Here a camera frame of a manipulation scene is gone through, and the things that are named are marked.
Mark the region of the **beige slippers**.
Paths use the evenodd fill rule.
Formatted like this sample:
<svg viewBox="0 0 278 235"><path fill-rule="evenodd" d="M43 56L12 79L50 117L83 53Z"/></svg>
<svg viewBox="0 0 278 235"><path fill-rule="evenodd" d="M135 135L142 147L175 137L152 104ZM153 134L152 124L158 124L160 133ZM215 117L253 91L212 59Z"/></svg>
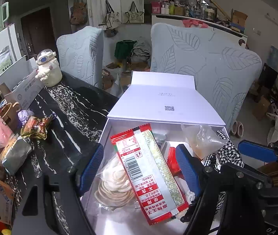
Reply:
<svg viewBox="0 0 278 235"><path fill-rule="evenodd" d="M240 121L235 121L230 129L230 134L237 138L242 138L244 135L244 126Z"/></svg>

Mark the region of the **left blue leaf chair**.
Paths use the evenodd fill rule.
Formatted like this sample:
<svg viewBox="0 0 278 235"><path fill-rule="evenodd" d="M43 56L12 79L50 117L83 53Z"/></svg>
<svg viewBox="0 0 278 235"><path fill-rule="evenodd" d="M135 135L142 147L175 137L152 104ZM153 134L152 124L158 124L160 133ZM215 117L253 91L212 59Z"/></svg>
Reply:
<svg viewBox="0 0 278 235"><path fill-rule="evenodd" d="M102 88L103 30L86 26L57 39L60 69L97 88Z"/></svg>

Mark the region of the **white carton of bottles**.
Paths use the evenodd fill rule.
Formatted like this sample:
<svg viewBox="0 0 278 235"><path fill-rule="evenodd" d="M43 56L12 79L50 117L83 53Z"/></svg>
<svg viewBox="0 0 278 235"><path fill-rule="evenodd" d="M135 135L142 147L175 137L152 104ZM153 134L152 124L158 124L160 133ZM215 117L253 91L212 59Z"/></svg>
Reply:
<svg viewBox="0 0 278 235"><path fill-rule="evenodd" d="M8 102L19 102L22 109L28 109L44 84L36 79L38 65L34 58L30 60L23 56L0 74L0 85L5 84L9 89L4 94Z"/></svg>

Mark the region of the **lavender open gift box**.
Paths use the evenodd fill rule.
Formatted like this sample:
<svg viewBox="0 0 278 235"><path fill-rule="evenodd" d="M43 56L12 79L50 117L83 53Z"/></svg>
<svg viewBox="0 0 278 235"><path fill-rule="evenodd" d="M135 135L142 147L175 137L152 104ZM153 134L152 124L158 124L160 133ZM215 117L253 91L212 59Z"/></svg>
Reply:
<svg viewBox="0 0 278 235"><path fill-rule="evenodd" d="M214 131L225 130L225 122L196 90L193 76L134 72L129 88L108 114L100 137L104 158L81 200L96 234L183 234L187 228L180 215L149 225L136 200L118 207L104 194L107 164L117 160L111 136L144 124L151 125L164 157L171 147L187 145L182 127L207 125Z"/></svg>

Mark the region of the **right blue leaf chair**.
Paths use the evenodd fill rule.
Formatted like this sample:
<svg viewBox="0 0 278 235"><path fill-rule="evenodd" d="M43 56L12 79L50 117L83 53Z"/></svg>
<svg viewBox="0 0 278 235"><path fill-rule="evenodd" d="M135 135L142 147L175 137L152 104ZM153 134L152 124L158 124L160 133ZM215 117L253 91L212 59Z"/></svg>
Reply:
<svg viewBox="0 0 278 235"><path fill-rule="evenodd" d="M209 28L156 23L151 28L151 71L191 75L196 90L213 106L230 130L262 60L241 47L239 38Z"/></svg>

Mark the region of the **silver foil bag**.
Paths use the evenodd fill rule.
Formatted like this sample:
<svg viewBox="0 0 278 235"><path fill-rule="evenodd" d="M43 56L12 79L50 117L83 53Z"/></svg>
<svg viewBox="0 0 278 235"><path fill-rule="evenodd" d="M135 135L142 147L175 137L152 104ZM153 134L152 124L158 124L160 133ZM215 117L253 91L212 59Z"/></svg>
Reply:
<svg viewBox="0 0 278 235"><path fill-rule="evenodd" d="M31 145L21 136L15 135L9 139L8 144L0 154L1 164L13 176L31 151Z"/></svg>

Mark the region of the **clear bag yellow balls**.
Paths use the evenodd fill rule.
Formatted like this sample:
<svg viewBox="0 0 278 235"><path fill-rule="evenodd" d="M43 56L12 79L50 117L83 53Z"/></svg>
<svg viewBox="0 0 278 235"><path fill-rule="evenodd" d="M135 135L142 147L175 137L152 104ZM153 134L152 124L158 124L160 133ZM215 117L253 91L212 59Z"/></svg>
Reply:
<svg viewBox="0 0 278 235"><path fill-rule="evenodd" d="M181 129L193 152L202 160L221 149L228 142L221 139L208 125L181 124Z"/></svg>

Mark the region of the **blue leaf chair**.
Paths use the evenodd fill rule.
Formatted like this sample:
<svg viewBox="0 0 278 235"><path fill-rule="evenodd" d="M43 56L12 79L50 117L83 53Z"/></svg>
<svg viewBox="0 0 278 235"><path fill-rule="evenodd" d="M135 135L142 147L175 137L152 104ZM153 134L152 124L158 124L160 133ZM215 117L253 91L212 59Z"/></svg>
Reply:
<svg viewBox="0 0 278 235"><path fill-rule="evenodd" d="M97 88L102 88L103 30L86 26L57 39L60 69Z"/></svg>
<svg viewBox="0 0 278 235"><path fill-rule="evenodd" d="M241 47L239 38L209 28L156 23L151 28L151 71L191 75L196 90L213 106L230 130L262 60Z"/></svg>

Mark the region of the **cardboard box on counter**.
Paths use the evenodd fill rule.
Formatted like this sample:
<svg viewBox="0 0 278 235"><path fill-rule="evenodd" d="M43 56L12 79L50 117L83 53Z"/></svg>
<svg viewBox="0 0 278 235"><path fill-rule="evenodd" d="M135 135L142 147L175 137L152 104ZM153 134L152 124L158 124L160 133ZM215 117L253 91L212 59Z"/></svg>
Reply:
<svg viewBox="0 0 278 235"><path fill-rule="evenodd" d="M231 10L230 28L234 31L244 33L245 32L245 23L246 23L247 18L248 18L247 14L232 9Z"/></svg>

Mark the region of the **red snack packet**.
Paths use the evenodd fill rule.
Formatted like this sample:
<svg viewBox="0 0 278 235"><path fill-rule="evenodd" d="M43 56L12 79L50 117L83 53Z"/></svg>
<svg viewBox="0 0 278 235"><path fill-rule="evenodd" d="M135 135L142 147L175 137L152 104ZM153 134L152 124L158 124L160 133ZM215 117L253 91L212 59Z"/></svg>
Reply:
<svg viewBox="0 0 278 235"><path fill-rule="evenodd" d="M180 169L177 159L176 159L176 148L175 147L169 147L168 157L167 157L167 165L171 171L171 174L174 177L178 176L179 178L184 179L184 176L181 172L181 169Z"/></svg>

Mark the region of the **black white gingham cloth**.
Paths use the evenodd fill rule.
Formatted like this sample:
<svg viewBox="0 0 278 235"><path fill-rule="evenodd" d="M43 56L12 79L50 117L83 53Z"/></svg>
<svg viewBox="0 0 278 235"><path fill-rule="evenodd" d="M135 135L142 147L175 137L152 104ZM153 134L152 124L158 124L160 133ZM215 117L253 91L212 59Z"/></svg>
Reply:
<svg viewBox="0 0 278 235"><path fill-rule="evenodd" d="M221 165L225 163L232 163L234 165L237 165L238 167L243 168L244 162L242 160L242 157L238 151L238 149L234 146L232 141L228 138L228 136L222 131L218 130L217 136L219 136L220 139L226 139L227 142L223 147L218 149L216 152L210 154L207 156L203 161L203 166L210 166L214 170L216 170L218 173L220 173Z"/></svg>

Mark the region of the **long red noodle packet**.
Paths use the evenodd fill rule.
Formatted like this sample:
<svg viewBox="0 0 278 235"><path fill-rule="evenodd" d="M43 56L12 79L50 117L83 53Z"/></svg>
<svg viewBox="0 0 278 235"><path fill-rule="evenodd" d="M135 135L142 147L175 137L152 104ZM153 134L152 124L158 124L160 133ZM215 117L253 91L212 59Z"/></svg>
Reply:
<svg viewBox="0 0 278 235"><path fill-rule="evenodd" d="M152 133L144 124L110 137L149 225L188 208Z"/></svg>

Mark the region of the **gold candy wrapper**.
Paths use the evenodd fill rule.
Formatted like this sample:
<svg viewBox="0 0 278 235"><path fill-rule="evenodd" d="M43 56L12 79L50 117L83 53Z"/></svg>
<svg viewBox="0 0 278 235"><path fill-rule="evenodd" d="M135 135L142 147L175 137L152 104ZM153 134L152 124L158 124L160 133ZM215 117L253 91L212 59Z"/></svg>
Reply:
<svg viewBox="0 0 278 235"><path fill-rule="evenodd" d="M21 137L46 140L48 136L49 125L52 123L54 119L55 114L51 114L50 116L44 118L30 116L28 121L21 128Z"/></svg>

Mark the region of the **brown hanging tote bag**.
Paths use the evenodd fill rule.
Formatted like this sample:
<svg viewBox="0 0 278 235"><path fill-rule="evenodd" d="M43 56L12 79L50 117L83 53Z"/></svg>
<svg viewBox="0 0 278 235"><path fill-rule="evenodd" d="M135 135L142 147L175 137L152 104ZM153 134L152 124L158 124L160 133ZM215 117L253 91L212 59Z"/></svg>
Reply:
<svg viewBox="0 0 278 235"><path fill-rule="evenodd" d="M83 25L88 21L87 3L83 0L73 0L73 6L70 8L70 24Z"/></svg>

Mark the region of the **white astronaut jar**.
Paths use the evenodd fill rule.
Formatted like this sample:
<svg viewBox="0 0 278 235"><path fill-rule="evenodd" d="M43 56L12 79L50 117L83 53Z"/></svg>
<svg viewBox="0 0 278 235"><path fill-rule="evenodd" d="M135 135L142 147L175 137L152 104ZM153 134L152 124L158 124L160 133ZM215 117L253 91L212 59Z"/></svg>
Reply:
<svg viewBox="0 0 278 235"><path fill-rule="evenodd" d="M46 87L53 87L62 80L62 72L56 55L56 52L51 49L45 49L37 56L38 69L35 78L39 79Z"/></svg>

